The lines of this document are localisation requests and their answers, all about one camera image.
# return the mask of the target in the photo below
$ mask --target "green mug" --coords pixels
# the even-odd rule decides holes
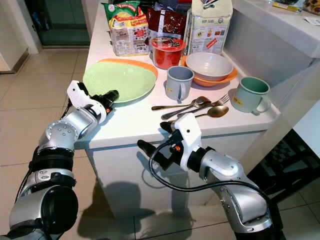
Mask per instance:
[[[235,94],[231,99],[231,104],[237,110],[244,113],[253,113],[258,116],[266,112],[271,107],[271,101],[267,97],[270,86],[265,81],[248,76],[241,79]],[[265,108],[258,110],[258,106],[265,102]]]

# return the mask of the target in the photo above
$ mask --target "fork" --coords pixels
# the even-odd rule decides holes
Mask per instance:
[[[197,109],[191,110],[191,111],[187,111],[187,112],[182,112],[179,113],[177,115],[178,118],[182,117],[184,114],[190,114],[190,113],[195,113],[198,112],[202,109],[205,109],[207,107],[214,107],[214,106],[221,106],[223,104],[225,104],[226,102],[228,102],[230,100],[230,97],[228,96],[228,94],[223,95],[219,100],[215,101],[215,102],[209,102],[208,104],[206,104],[203,107],[199,107]]]

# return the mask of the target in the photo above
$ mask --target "red container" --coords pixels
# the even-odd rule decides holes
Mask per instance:
[[[151,40],[153,64],[160,69],[177,66],[186,43],[181,39],[158,36]]]

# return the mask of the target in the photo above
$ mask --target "doorway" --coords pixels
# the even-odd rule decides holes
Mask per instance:
[[[25,0],[44,47],[89,46],[81,0]]]

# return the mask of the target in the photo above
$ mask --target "mug handle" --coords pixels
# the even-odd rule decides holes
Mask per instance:
[[[261,96],[261,101],[259,103],[259,105],[261,104],[262,101],[266,102],[266,108],[265,110],[259,111],[258,109],[255,109],[252,111],[252,113],[256,116],[259,116],[260,114],[266,112],[267,110],[269,110],[269,108],[271,107],[271,100],[269,97],[267,97],[266,95],[262,95]]]
[[[178,93],[178,101],[181,101],[185,98],[186,95],[186,86],[184,84],[179,84],[179,93]]]

